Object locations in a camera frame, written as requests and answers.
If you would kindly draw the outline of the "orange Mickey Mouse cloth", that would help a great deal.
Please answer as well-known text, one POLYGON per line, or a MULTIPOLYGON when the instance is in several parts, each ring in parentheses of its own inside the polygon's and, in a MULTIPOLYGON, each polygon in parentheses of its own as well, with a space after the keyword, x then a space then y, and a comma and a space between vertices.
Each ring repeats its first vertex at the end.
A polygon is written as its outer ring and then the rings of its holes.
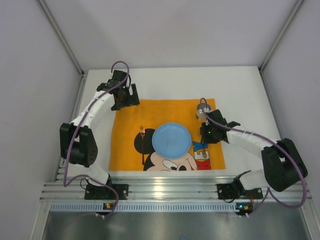
POLYGON ((224 170, 226 164, 220 143, 207 145, 207 159, 203 158, 201 122, 196 118, 199 102, 198 99, 142 99, 138 106, 117 111, 112 129, 109 169, 135 172, 224 170), (165 123, 178 123, 188 129, 192 143, 184 156, 166 159, 155 152, 152 146, 153 133, 165 123), (145 128, 144 165, 140 126, 145 128))

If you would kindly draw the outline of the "blue plastic plate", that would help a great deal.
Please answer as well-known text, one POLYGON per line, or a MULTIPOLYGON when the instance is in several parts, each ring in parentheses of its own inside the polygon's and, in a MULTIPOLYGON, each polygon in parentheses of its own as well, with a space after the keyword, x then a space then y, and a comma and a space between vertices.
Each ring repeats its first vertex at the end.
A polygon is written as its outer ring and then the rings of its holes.
POLYGON ((168 122, 154 131, 151 142, 158 155, 174 160, 183 157, 189 151, 192 137, 185 126, 168 122))

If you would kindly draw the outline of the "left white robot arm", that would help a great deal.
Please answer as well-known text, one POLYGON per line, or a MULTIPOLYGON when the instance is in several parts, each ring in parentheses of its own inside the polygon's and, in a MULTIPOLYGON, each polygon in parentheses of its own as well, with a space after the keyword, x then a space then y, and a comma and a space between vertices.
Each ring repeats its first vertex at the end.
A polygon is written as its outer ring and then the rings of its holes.
POLYGON ((77 178, 86 178, 96 186, 108 184, 110 174, 97 162, 99 149, 94 131, 110 112, 139 103, 137 87, 131 83, 129 71, 112 70, 111 79, 97 87, 84 110, 70 123, 60 126, 60 155, 65 159, 64 187, 77 178))

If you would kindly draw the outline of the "copper fork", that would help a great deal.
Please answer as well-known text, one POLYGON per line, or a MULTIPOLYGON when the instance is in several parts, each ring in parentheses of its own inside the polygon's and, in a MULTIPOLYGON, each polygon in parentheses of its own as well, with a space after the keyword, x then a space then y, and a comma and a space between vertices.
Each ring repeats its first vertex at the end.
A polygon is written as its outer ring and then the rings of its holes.
POLYGON ((144 136, 145 136, 145 127, 143 125, 140 126, 140 136, 141 136, 141 151, 142 151, 142 165, 145 164, 145 157, 144 157, 144 136))

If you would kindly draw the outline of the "copper spoon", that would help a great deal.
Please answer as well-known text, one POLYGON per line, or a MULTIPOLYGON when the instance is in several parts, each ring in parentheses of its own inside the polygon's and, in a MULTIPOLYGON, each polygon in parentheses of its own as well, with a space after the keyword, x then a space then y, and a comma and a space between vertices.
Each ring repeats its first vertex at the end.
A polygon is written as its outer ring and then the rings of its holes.
POLYGON ((202 156, 203 156, 204 159, 207 159, 207 157, 208 157, 207 151, 206 151, 206 147, 207 147, 206 144, 202 145, 202 156))

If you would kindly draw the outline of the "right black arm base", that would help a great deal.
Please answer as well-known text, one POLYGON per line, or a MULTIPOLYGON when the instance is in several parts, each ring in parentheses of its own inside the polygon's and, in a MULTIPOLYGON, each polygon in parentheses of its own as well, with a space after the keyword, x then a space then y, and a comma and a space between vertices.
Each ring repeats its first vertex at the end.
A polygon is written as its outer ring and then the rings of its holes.
POLYGON ((234 200, 255 200, 262 199, 263 193, 261 188, 245 190, 240 182, 240 177, 249 173, 245 171, 233 178, 231 183, 219 183, 216 185, 219 200, 232 203, 234 200))

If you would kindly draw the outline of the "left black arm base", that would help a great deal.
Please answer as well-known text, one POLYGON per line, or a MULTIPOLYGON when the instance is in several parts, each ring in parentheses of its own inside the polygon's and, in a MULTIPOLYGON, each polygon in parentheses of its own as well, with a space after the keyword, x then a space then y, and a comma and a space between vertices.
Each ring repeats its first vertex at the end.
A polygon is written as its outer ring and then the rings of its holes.
MULTIPOLYGON (((128 198, 128 184, 115 184, 109 179, 107 185, 117 192, 119 200, 126 200, 128 198)), ((116 200, 116 195, 112 190, 101 185, 93 185, 86 178, 80 180, 80 187, 85 190, 85 200, 116 200)))

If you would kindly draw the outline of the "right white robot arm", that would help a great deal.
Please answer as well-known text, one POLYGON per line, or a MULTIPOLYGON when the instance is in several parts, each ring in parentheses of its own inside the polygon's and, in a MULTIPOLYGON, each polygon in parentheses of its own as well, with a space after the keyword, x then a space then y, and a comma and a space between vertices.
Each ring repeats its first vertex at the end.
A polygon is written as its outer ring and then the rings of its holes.
POLYGON ((307 177, 308 170, 292 140, 271 140, 245 130, 238 122, 227 122, 218 109, 204 107, 199 113, 203 116, 200 128, 203 144, 226 142, 262 161, 261 169, 245 171, 233 179, 240 189, 249 191, 269 187, 282 192, 307 177))

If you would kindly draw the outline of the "small metal cup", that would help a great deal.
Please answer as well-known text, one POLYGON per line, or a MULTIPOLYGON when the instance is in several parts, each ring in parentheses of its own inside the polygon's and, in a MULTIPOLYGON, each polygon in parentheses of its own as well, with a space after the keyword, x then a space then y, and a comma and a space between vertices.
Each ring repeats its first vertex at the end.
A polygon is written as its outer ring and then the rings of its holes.
POLYGON ((208 103, 201 102, 196 107, 196 119, 202 123, 204 123, 207 118, 205 116, 205 113, 210 113, 212 111, 211 106, 208 103))

